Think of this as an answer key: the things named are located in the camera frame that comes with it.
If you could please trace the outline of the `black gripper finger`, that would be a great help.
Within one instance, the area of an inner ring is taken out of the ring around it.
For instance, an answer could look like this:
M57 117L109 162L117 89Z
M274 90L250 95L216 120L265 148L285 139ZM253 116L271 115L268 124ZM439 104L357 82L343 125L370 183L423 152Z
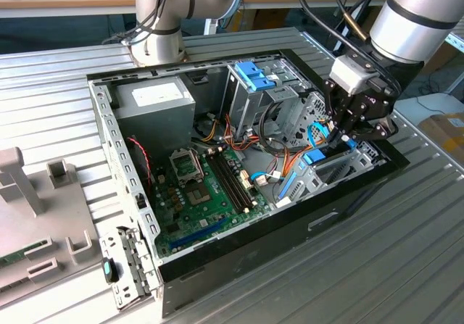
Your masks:
M326 114L333 126L328 136L328 145L331 148L336 148L341 143L341 137L344 135L344 118L349 106L349 96L332 79L324 80L323 95Z
M384 140L397 133L397 124L390 117L384 117L372 125L367 121L358 122L354 128L347 133L347 136L356 142L361 142Z

